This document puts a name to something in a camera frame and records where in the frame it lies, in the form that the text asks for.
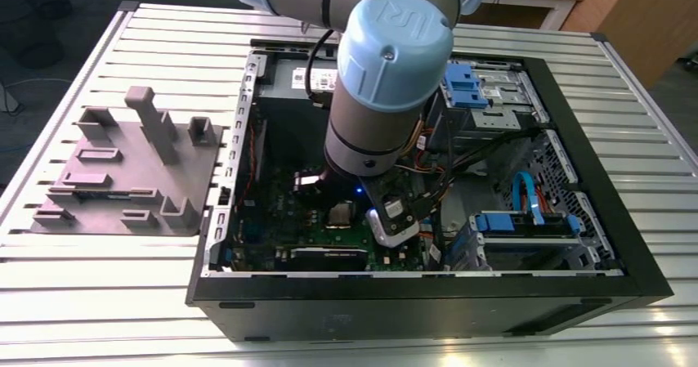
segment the slotted aluminum profile surface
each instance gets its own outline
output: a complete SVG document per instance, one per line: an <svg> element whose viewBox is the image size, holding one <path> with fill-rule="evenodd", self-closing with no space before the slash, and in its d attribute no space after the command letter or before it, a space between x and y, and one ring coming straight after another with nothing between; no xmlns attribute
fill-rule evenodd
<svg viewBox="0 0 698 367"><path fill-rule="evenodd" d="M148 86L172 122L207 117L227 127L227 142L249 40L314 42L323 32L303 34L297 21L259 11L140 4L116 13L0 198L0 364L587 367L594 355L599 365L683 367L698 360L695 155L611 46L587 34L466 25L455 51L546 60L675 293L650 307L548 338L232 343L184 305L199 236L24 231L75 150L85 107L137 121L123 97L129 86ZM217 163L229 156L223 148ZM225 172L216 166L212 183ZM207 204L216 202L212 189Z"/></svg>

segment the robot logo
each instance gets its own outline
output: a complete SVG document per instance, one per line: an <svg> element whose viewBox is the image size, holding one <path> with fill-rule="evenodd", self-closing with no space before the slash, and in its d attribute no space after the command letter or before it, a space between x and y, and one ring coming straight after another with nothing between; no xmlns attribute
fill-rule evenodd
<svg viewBox="0 0 698 367"><path fill-rule="evenodd" d="M404 28L410 33L408 36L415 40L426 34L427 18L424 14L394 1L386 1L376 21L392 27Z"/></svg>

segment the motherboard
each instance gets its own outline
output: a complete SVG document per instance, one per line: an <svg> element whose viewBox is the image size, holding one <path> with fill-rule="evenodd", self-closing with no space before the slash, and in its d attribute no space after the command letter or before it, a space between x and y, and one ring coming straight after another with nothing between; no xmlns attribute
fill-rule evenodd
<svg viewBox="0 0 698 367"><path fill-rule="evenodd" d="M360 187L332 206L308 197L319 167L273 168L245 194L225 260L236 271L420 271L424 238L400 248L376 244Z"/></svg>

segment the open pc tower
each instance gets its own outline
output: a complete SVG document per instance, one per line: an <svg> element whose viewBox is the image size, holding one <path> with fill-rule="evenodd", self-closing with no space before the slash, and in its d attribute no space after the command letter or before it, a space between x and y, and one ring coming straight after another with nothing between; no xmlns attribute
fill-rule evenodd
<svg viewBox="0 0 698 367"><path fill-rule="evenodd" d="M451 146L439 211L402 243L379 242L360 183L314 206L328 111L303 90L309 47L253 43L221 148L187 303L232 341L550 334L671 295L543 60L454 53L379 182L423 194ZM314 90L335 69L327 46Z"/></svg>

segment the circuit board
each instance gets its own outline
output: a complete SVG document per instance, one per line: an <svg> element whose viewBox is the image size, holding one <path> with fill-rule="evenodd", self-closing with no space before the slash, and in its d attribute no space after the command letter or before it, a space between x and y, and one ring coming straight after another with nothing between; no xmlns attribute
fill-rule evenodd
<svg viewBox="0 0 698 367"><path fill-rule="evenodd" d="M273 168L265 180L256 183L239 211L239 226L231 245L231 265L236 271L293 270L295 252L323 249L360 255L363 271L423 270L424 243L419 237L398 248L378 245L359 201L342 201L335 208L309 204L292 191L293 171ZM332 210L342 209L343 222L332 223ZM342 266L322 266L328 271L355 271Z"/></svg>

